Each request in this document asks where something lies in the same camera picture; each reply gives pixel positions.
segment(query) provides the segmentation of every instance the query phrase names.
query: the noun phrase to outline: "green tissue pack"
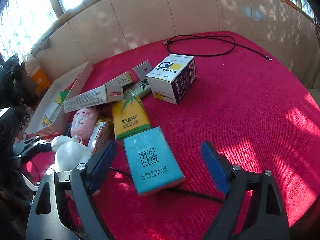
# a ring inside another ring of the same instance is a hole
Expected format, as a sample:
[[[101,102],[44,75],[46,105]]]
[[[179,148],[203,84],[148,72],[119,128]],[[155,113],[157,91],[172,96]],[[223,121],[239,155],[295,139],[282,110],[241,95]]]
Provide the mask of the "green tissue pack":
[[[123,139],[139,195],[150,195],[184,181],[184,175],[160,127]]]

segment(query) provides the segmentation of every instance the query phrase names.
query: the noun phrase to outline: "white box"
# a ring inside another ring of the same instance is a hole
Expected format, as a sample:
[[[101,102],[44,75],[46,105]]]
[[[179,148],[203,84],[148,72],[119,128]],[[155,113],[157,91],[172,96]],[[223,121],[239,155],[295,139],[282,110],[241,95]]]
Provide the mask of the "white box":
[[[150,62],[147,60],[140,65],[133,68],[134,72],[137,74],[140,81],[146,80],[146,75],[152,70]]]
[[[170,54],[147,75],[155,98],[178,104],[196,78],[192,56]]]
[[[121,101],[123,98],[122,86],[103,85],[66,100],[64,102],[64,111],[69,113],[85,107]]]
[[[42,118],[44,117],[51,103],[60,95],[60,92],[64,91],[68,86],[70,86],[75,81],[75,79],[76,81],[70,89],[70,92],[65,101],[78,95],[84,87],[84,84],[90,76],[91,72],[92,66],[89,62],[86,62],[56,79],[42,98],[35,113],[33,114],[29,126],[26,129],[27,135],[48,136],[64,133],[70,114],[65,114],[63,105],[61,106],[57,117],[52,124],[48,126],[44,125]]]

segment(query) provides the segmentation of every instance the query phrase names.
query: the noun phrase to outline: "blue gripper pad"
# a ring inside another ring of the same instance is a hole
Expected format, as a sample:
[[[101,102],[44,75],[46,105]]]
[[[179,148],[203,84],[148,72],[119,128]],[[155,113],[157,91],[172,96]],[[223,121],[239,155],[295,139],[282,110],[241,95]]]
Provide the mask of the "blue gripper pad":
[[[96,190],[101,188],[101,185],[108,173],[113,160],[116,157],[116,143],[114,141],[107,141],[105,146],[99,153],[94,154],[87,162],[94,163],[94,167],[91,170],[90,182],[88,191],[93,194]]]
[[[230,187],[228,186],[228,177],[224,168],[222,167],[220,161],[218,160],[216,154],[207,142],[202,143],[201,145],[201,155],[204,160],[205,165],[213,179],[214,184],[217,189],[224,193],[227,196],[230,192]]]

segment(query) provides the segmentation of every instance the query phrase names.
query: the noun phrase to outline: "white rabbit toy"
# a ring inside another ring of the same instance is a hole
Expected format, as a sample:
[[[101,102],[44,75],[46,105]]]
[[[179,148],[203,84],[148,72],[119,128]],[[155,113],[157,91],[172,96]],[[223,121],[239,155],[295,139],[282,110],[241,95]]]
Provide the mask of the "white rabbit toy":
[[[71,171],[80,163],[87,163],[91,158],[91,151],[82,144],[80,136],[70,138],[60,135],[51,142],[51,148],[56,153],[54,163],[49,169],[56,172]]]

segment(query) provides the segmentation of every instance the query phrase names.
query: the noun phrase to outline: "yellow tissue pack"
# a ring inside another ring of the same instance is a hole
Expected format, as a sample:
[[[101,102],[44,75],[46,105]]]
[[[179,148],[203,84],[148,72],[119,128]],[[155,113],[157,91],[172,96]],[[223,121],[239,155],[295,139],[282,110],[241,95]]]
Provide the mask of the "yellow tissue pack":
[[[112,105],[115,139],[120,140],[149,130],[150,121],[139,97],[126,98]]]

